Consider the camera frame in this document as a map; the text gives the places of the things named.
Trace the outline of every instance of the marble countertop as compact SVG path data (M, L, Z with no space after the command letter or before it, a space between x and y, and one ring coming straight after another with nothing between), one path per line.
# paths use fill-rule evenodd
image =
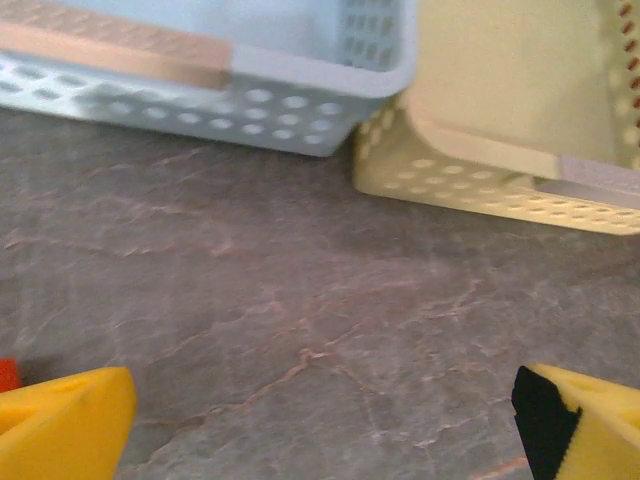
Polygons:
M547 362L640 387L640 241L368 197L328 160L0 110L0 347L107 365L118 480L530 479Z

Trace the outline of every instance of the red object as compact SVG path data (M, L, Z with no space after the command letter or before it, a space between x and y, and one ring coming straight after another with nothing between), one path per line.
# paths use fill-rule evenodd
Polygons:
M0 358L0 393L20 388L18 365L13 358Z

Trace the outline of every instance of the cream plastic basket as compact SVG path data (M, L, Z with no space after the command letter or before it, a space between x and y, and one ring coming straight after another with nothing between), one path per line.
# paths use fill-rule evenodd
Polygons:
M331 154L413 77L416 0L0 0L0 106Z
M414 84L359 130L356 187L640 232L640 2L422 2Z

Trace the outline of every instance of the light blue plastic basket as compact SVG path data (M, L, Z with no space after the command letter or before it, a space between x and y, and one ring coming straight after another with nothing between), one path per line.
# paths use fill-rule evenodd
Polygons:
M326 156L411 81L416 8L416 0L0 0L0 106ZM16 44L10 28L29 41ZM70 46L43 53L31 41L40 34ZM224 87L178 81L182 45L184 64L197 51L206 72L213 39L229 45ZM160 55L153 75L96 68L102 59L89 51L71 63L71 49L77 58L87 41L90 52L117 47L147 60L161 45L173 63Z

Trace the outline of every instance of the yellow plastic object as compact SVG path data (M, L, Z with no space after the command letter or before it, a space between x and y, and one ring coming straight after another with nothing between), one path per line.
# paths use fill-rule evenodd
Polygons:
M111 480L135 402L125 368L0 394L0 478Z
M360 127L356 188L640 232L640 0L420 5L417 78Z
M555 479L638 480L640 391L546 365L529 369L557 387L568 411L579 412Z

